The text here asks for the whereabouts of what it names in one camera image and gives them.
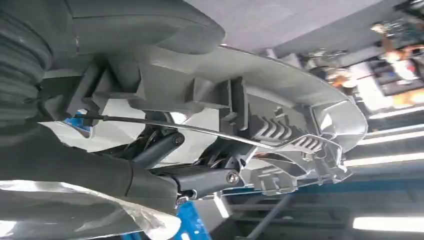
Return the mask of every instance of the bolt head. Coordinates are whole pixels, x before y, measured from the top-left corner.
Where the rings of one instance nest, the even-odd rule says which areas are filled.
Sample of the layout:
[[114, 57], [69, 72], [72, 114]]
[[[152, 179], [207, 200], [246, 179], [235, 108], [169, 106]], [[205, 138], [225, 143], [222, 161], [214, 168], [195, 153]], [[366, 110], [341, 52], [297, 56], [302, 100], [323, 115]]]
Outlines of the bolt head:
[[186, 140], [186, 139], [184, 138], [184, 136], [177, 136], [177, 137], [175, 137], [175, 138], [173, 139], [173, 143], [174, 143], [176, 146], [180, 146], [181, 144], [183, 144], [183, 143], [184, 143], [184, 140]]
[[237, 182], [239, 182], [239, 179], [240, 179], [239, 175], [236, 172], [232, 172], [232, 173], [228, 174], [226, 180], [230, 184], [236, 184]]

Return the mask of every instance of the ceiling light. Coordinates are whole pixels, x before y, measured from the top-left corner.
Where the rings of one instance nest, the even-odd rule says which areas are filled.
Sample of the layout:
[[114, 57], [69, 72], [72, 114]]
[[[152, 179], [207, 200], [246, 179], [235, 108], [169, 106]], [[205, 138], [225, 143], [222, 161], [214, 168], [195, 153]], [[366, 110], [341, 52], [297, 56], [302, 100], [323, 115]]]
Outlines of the ceiling light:
[[397, 116], [397, 115], [418, 112], [418, 111], [421, 111], [421, 110], [424, 110], [424, 106], [417, 106], [417, 107], [412, 107], [412, 108], [407, 108], [407, 109], [402, 109], [402, 110], [377, 113], [377, 114], [369, 116], [369, 119], [384, 119], [384, 118], [389, 118], [389, 117], [393, 117], [393, 116]]
[[373, 131], [373, 132], [367, 133], [366, 135], [367, 136], [373, 136], [373, 135], [396, 133], [396, 132], [400, 132], [400, 131], [406, 131], [406, 130], [412, 130], [412, 129], [420, 129], [420, 128], [424, 128], [424, 124], [417, 124], [417, 125], [411, 125], [411, 126], [403, 126], [403, 127], [397, 127], [397, 128], [390, 128], [390, 129], [381, 130], [381, 131]]
[[361, 230], [424, 233], [424, 217], [356, 217], [353, 228]]
[[411, 138], [418, 138], [418, 137], [424, 137], [424, 131], [415, 131], [415, 132], [408, 132], [408, 133], [402, 133], [402, 134], [396, 134], [396, 135], [390, 135], [390, 136], [380, 136], [380, 137], [374, 137], [369, 139], [363, 139], [358, 142], [358, 145], [379, 144], [379, 143], [385, 143], [390, 141], [411, 139]]
[[371, 165], [371, 164], [405, 162], [405, 161], [413, 161], [413, 160], [421, 160], [421, 159], [424, 159], [424, 152], [352, 159], [352, 160], [344, 161], [343, 164], [346, 167], [352, 167], [352, 166], [362, 166], [362, 165]]

